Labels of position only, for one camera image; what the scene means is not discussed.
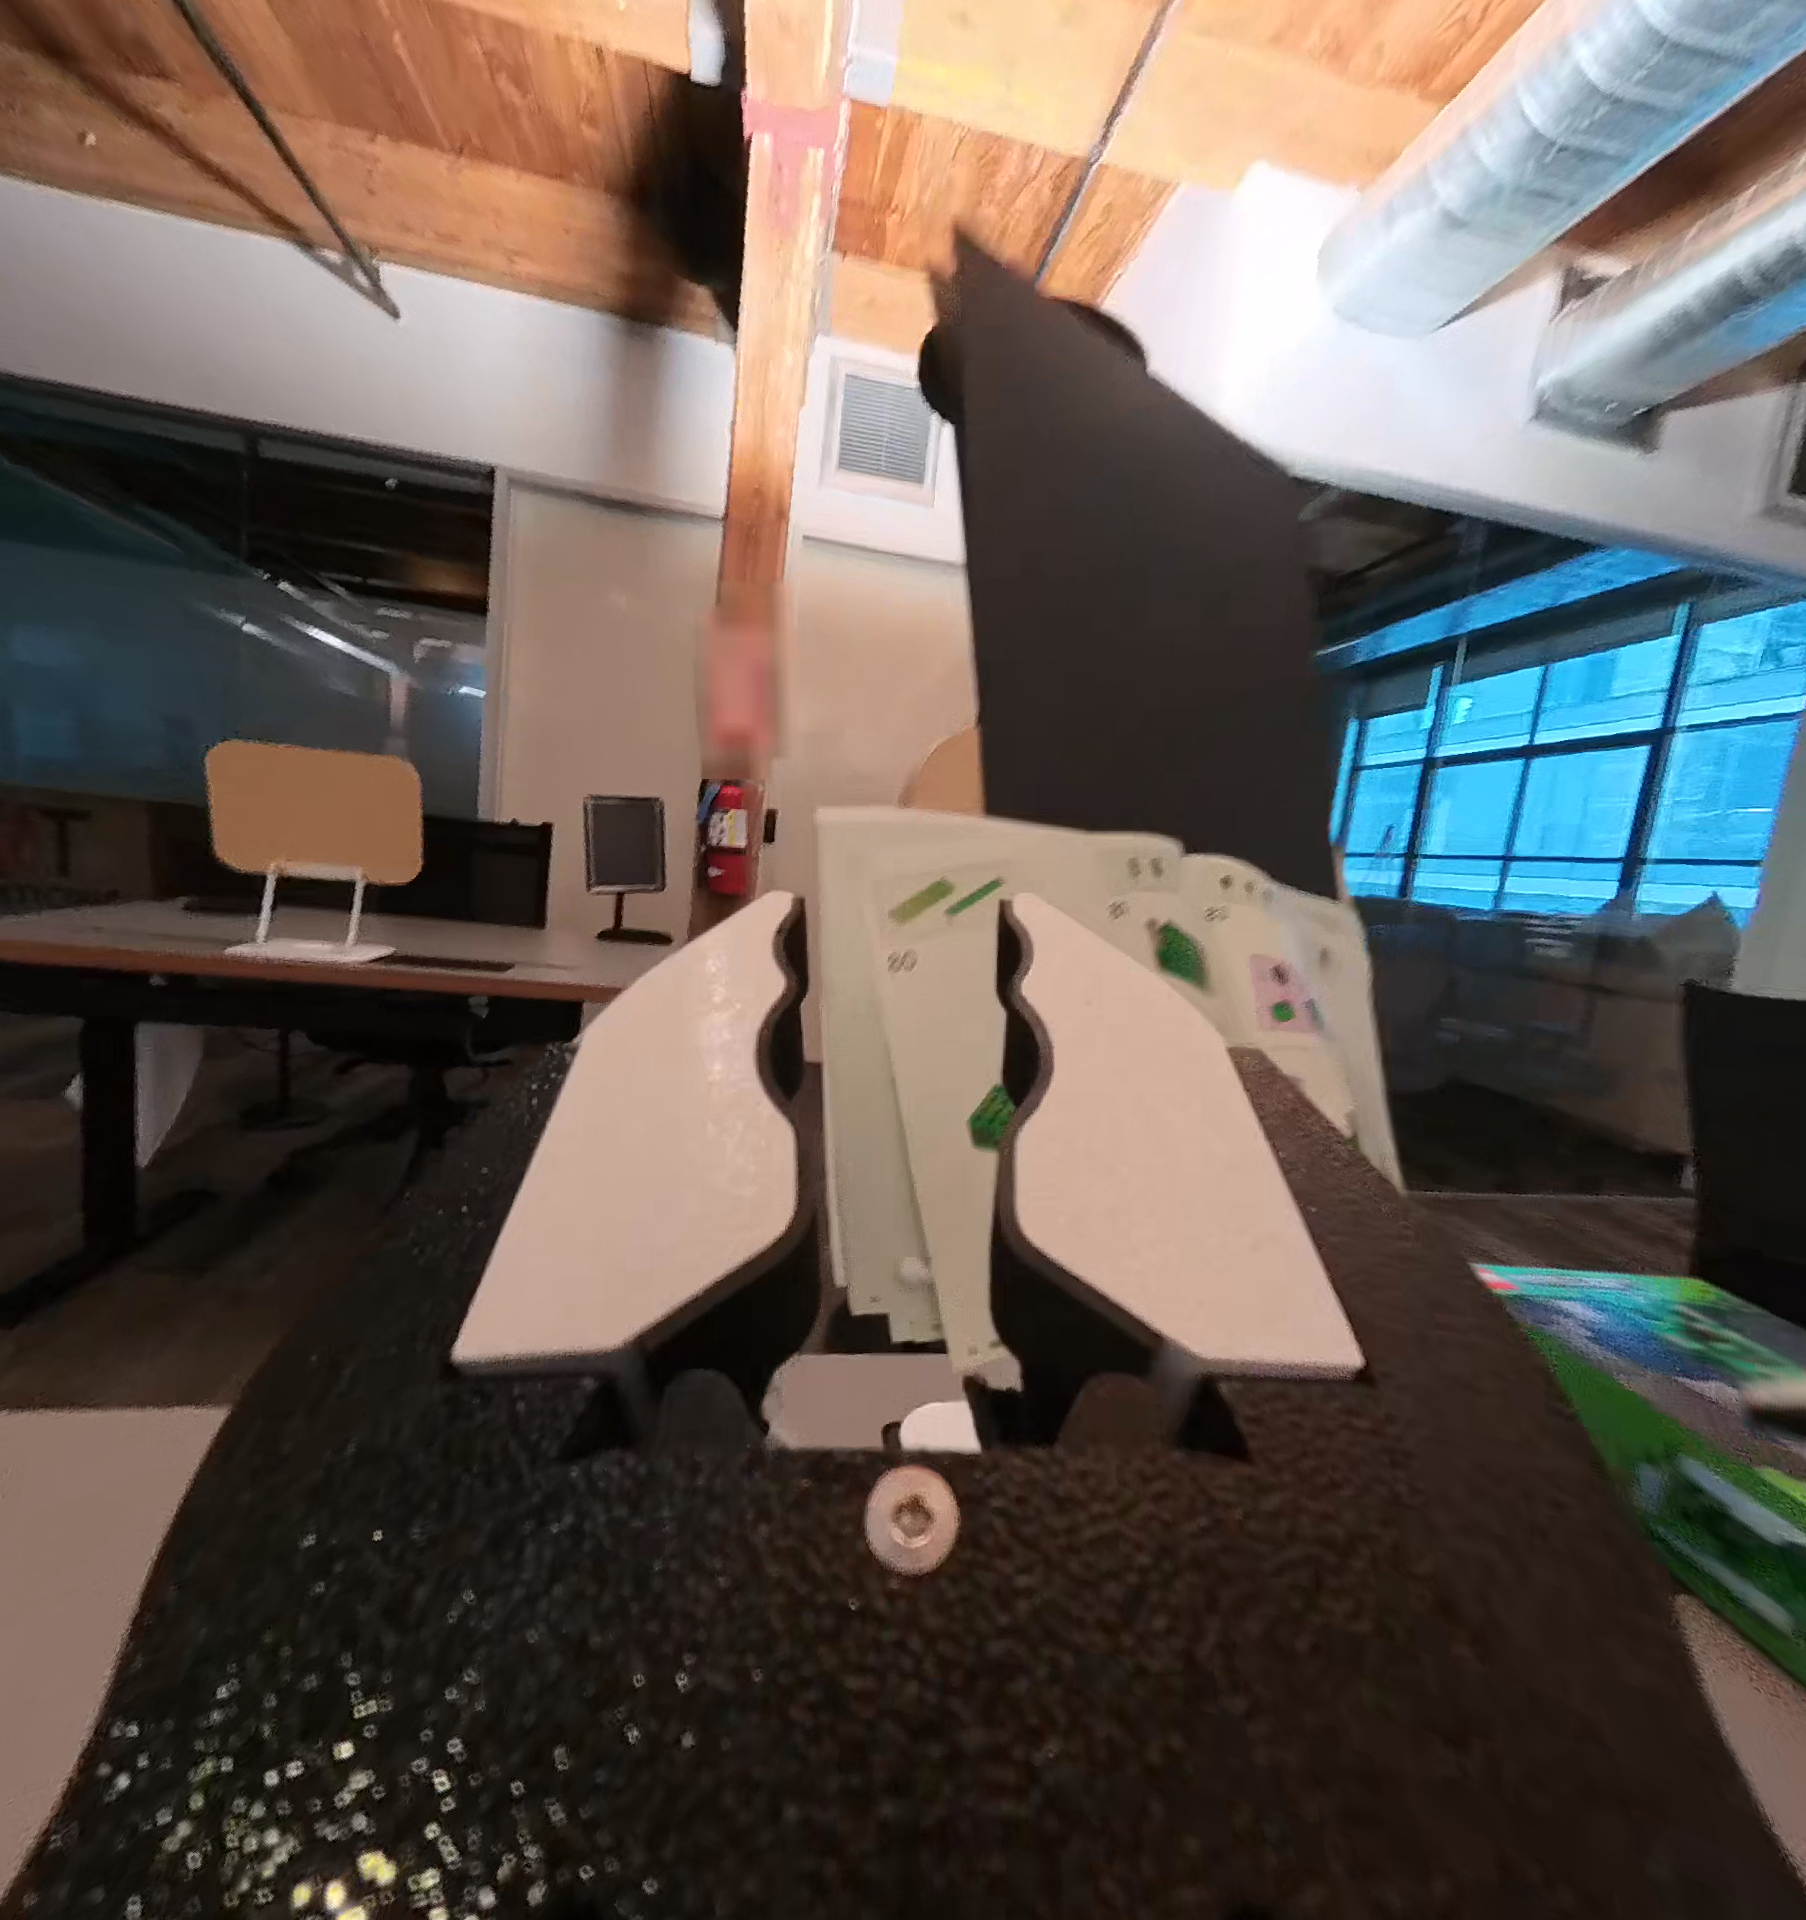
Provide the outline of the grey sign holder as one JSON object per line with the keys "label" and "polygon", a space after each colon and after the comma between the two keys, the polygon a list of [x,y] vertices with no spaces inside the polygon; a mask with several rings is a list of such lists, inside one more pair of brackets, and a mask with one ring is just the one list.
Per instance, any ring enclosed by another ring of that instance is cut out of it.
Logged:
{"label": "grey sign holder", "polygon": [[593,899],[612,901],[612,919],[597,940],[617,947],[668,949],[672,936],[628,924],[631,895],[660,899],[666,872],[666,804],[657,797],[588,796],[583,799],[583,881]]}

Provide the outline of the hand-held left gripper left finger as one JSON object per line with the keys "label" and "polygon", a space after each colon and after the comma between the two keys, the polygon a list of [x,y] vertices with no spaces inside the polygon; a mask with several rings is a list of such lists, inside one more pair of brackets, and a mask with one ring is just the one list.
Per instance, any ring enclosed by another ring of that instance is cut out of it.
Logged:
{"label": "hand-held left gripper left finger", "polygon": [[451,1351],[465,1378],[578,1376],[647,1428],[683,1386],[762,1428],[819,1316],[807,905],[770,891],[593,1021]]}

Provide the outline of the large grid window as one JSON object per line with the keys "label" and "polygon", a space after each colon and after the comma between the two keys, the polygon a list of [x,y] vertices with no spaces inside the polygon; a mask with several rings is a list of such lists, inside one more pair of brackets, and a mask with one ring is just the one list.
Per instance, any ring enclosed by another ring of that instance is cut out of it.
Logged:
{"label": "large grid window", "polygon": [[1806,715],[1806,590],[1675,576],[1342,677],[1348,894],[1749,926]]}

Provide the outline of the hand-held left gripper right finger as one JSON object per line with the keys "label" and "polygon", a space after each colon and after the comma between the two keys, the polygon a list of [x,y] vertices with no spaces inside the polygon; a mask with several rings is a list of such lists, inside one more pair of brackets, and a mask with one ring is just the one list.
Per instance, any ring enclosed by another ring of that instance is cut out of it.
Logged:
{"label": "hand-held left gripper right finger", "polygon": [[999,916],[1012,1116],[990,1311],[993,1439],[1180,1444],[1237,1382],[1349,1388],[1368,1360],[1228,1043],[1037,895]]}

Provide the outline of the white wall vent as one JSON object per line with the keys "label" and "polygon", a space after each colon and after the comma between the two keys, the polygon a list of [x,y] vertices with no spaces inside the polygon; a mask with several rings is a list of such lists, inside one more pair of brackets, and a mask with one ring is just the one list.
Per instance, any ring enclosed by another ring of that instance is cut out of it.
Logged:
{"label": "white wall vent", "polygon": [[819,480],[837,492],[928,504],[945,421],[915,375],[838,357],[829,373]]}

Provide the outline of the black backdrop board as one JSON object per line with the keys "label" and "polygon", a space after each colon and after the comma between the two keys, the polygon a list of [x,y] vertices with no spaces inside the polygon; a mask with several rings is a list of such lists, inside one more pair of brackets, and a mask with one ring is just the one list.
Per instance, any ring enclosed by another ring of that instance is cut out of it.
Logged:
{"label": "black backdrop board", "polygon": [[1300,488],[966,230],[920,386],[955,433],[987,816],[1146,831],[1335,901]]}

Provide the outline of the tan board book stand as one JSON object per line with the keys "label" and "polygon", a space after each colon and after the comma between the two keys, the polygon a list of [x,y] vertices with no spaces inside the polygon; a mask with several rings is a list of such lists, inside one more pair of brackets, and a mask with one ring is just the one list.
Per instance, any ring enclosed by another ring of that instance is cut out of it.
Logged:
{"label": "tan board book stand", "polygon": [[[265,882],[253,938],[227,960],[360,969],[394,954],[362,938],[362,910],[370,888],[422,872],[422,780],[410,761],[227,738],[206,754],[204,780],[217,858]],[[345,936],[275,932],[284,879],[347,884]]]}

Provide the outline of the wood-edged desk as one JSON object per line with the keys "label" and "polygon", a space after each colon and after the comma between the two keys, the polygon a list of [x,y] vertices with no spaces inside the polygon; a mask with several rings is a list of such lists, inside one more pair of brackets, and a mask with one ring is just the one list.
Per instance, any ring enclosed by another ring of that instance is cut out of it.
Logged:
{"label": "wood-edged desk", "polygon": [[73,1252],[0,1292],[0,1330],[60,1305],[212,1202],[143,1202],[137,1038],[146,1026],[255,1029],[354,1043],[410,1073],[415,1155],[469,1113],[445,1076],[510,1047],[573,1043],[583,1009],[625,994],[672,950],[513,924],[374,918],[375,960],[237,952],[238,919],[114,902],[0,916],[0,1013],[79,1023],[79,1215]]}

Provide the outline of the wooden support column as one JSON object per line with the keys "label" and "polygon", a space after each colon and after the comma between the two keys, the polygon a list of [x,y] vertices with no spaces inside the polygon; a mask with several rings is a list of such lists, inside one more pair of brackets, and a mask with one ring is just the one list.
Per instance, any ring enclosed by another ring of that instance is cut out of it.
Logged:
{"label": "wooden support column", "polygon": [[700,657],[701,774],[767,783],[801,413],[834,248],[855,5],[742,7],[747,200],[713,617]]}

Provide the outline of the lego instruction booklet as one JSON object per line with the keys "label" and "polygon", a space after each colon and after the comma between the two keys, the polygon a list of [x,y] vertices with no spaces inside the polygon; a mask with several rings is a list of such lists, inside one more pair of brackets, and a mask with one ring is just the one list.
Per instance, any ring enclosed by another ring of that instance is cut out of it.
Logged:
{"label": "lego instruction booklet", "polygon": [[1296,1082],[1403,1186],[1368,931],[1348,901],[1154,832],[905,806],[814,818],[830,1243],[855,1316],[1009,1388],[990,1313],[1001,901],[1035,894]]}

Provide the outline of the green lego box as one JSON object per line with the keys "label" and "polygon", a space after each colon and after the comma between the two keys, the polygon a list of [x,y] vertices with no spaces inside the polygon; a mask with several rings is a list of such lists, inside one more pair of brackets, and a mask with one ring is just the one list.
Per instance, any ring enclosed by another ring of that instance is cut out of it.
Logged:
{"label": "green lego box", "polygon": [[1806,1330],[1705,1281],[1476,1263],[1667,1569],[1806,1689]]}

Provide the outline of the red fire extinguisher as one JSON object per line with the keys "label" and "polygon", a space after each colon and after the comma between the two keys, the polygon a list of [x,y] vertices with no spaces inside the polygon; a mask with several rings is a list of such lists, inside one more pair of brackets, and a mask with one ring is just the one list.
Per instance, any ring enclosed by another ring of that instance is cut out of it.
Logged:
{"label": "red fire extinguisher", "polygon": [[710,901],[744,902],[756,891],[762,783],[703,780],[696,810],[696,884]]}

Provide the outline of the silver air duct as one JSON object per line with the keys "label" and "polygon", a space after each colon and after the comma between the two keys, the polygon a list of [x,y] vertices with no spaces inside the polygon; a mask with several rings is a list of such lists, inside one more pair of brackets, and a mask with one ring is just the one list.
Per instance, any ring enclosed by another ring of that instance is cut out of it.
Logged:
{"label": "silver air duct", "polygon": [[1805,333],[1806,192],[1705,223],[1561,309],[1539,346],[1535,412],[1621,434]]}
{"label": "silver air duct", "polygon": [[1806,52],[1806,3],[1555,3],[1331,230],[1331,313],[1423,338]]}

